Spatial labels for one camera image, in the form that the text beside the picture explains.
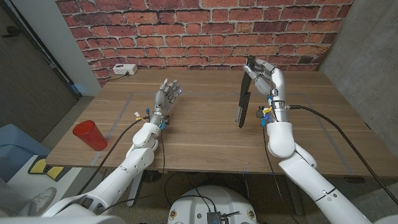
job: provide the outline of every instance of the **wooden table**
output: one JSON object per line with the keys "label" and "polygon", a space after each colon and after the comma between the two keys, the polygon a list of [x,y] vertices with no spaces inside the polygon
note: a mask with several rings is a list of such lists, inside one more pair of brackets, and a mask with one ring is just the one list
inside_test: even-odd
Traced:
{"label": "wooden table", "polygon": [[[287,104],[309,106],[336,122],[369,165],[381,177],[398,176],[398,160],[365,125],[327,77],[320,72],[284,72]],[[234,122],[242,71],[139,70],[136,75],[109,82],[77,119],[47,158],[53,166],[88,167],[100,164],[115,140],[136,120],[153,109],[154,93],[169,77],[178,79],[183,94],[175,102],[170,124],[164,130],[165,169],[174,171],[236,172],[268,174],[258,106],[266,105],[254,85],[243,128]],[[91,119],[108,138],[108,146],[97,153],[72,134],[73,127]],[[370,176],[357,155],[338,131],[305,110],[289,111],[295,141],[318,162],[323,175]],[[131,128],[115,147],[105,167],[117,167],[131,147],[132,137],[144,124]],[[280,159],[271,156],[276,173]],[[148,169],[162,170],[160,144]]]}

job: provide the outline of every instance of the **black cable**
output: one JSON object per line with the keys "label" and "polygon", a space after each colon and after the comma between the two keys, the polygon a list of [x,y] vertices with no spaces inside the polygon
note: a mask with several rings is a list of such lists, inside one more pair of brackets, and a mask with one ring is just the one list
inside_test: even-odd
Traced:
{"label": "black cable", "polygon": [[266,149],[269,167],[271,168],[272,175],[274,176],[275,184],[276,184],[276,187],[278,188],[278,193],[279,193],[280,199],[281,199],[282,203],[284,204],[285,211],[293,218],[295,223],[299,224],[298,221],[294,218],[294,216],[287,210],[286,203],[285,203],[284,198],[282,197],[282,194],[280,192],[279,184],[276,179],[274,169],[272,168],[271,161],[269,160],[269,156],[268,156],[267,143],[266,143],[266,131],[265,131],[264,127],[262,127],[262,137],[264,138],[264,148]]}
{"label": "black cable", "polygon": [[343,130],[341,130],[341,128],[334,123],[331,119],[329,119],[328,117],[326,117],[325,115],[317,112],[314,109],[308,108],[306,106],[301,106],[301,105],[290,105],[291,110],[294,109],[305,109],[307,111],[310,111],[316,115],[318,115],[319,117],[323,118],[325,121],[329,122],[331,125],[333,125],[337,131],[342,135],[342,137],[345,139],[345,141],[349,144],[349,146],[351,146],[351,148],[353,149],[353,151],[355,152],[355,154],[359,157],[359,159],[361,160],[361,162],[365,165],[365,167],[368,169],[368,171],[372,174],[372,176],[375,178],[375,180],[379,183],[379,185],[386,191],[386,193],[388,194],[388,196],[390,196],[390,198],[398,205],[398,199],[391,193],[391,191],[381,182],[381,180],[379,179],[379,177],[376,175],[376,173],[372,170],[372,168],[369,166],[369,164],[366,162],[365,158],[361,155],[361,153],[356,149],[356,147],[354,146],[354,144],[349,140],[349,138],[347,137],[347,135],[343,132]]}
{"label": "black cable", "polygon": [[138,197],[138,198],[131,198],[131,199],[127,199],[127,200],[123,200],[123,201],[114,203],[113,205],[110,205],[110,206],[108,206],[107,208],[105,208],[102,212],[99,212],[98,215],[101,215],[102,213],[104,213],[104,212],[107,211],[108,209],[113,208],[113,207],[115,207],[115,206],[117,206],[117,205],[120,205],[121,203],[126,203],[126,202],[129,202],[129,201],[132,201],[132,200],[138,200],[138,199],[142,199],[142,198],[152,197],[152,196],[154,196],[155,194],[157,194],[157,192],[154,193],[154,194],[151,194],[151,195],[146,195],[146,196],[142,196],[142,197]]}
{"label": "black cable", "polygon": [[113,144],[112,148],[109,150],[109,152],[107,153],[107,155],[105,156],[105,158],[102,160],[101,164],[97,167],[97,169],[95,170],[94,174],[91,175],[90,179],[88,179],[87,183],[80,189],[80,191],[77,193],[77,195],[80,195],[88,186],[88,184],[90,184],[90,182],[94,179],[95,175],[98,173],[98,171],[100,171],[102,165],[105,163],[106,159],[109,157],[109,155],[112,153],[113,149],[116,147],[116,145],[118,144],[118,142],[120,141],[120,139],[123,137],[124,133],[126,133],[131,127],[133,127],[136,123],[138,123],[139,121],[141,121],[141,119],[133,122],[132,124],[130,124],[130,126],[128,126],[118,137],[118,140],[116,140],[116,142]]}

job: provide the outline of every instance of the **white shoe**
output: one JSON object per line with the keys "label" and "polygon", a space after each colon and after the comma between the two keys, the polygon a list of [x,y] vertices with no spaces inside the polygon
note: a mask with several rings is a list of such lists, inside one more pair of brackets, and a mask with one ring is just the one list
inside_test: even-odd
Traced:
{"label": "white shoe", "polygon": [[50,187],[33,198],[36,202],[36,216],[41,215],[49,207],[55,198],[55,194],[57,194],[56,188]]}

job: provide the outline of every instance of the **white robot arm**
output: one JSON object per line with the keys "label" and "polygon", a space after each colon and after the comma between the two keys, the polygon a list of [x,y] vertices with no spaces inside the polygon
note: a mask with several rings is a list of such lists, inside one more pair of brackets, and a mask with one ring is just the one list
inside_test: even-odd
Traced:
{"label": "white robot arm", "polygon": [[285,158],[279,163],[284,173],[307,193],[331,223],[371,223],[339,190],[317,170],[314,158],[294,142],[292,124],[285,105],[285,83],[282,72],[259,59],[249,58],[244,71],[254,80],[260,93],[269,95],[271,121],[267,124],[268,150]]}
{"label": "white robot arm", "polygon": [[177,80],[168,84],[167,79],[155,95],[154,112],[142,128],[134,135],[132,146],[126,159],[94,190],[85,194],[65,198],[50,209],[42,217],[87,216],[101,213],[105,208],[116,203],[127,189],[133,178],[152,164],[154,151],[158,146],[156,139],[165,125],[166,116],[171,105],[181,93]]}

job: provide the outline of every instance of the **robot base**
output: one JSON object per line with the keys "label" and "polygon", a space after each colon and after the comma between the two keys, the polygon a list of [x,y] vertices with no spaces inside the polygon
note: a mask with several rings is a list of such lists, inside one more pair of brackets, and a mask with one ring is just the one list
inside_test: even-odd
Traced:
{"label": "robot base", "polygon": [[[201,186],[198,187],[198,191],[201,196],[208,197],[215,203],[217,212],[214,212],[214,206],[208,199],[184,197],[173,203],[169,213],[168,224],[257,224],[253,206],[235,191],[216,185]],[[198,196],[198,193],[195,189],[192,189],[183,194],[182,197],[186,195]],[[203,200],[206,200],[211,213],[208,214],[208,207]],[[224,217],[223,221],[220,222],[224,214],[234,212],[239,213],[228,216],[227,220]]]}

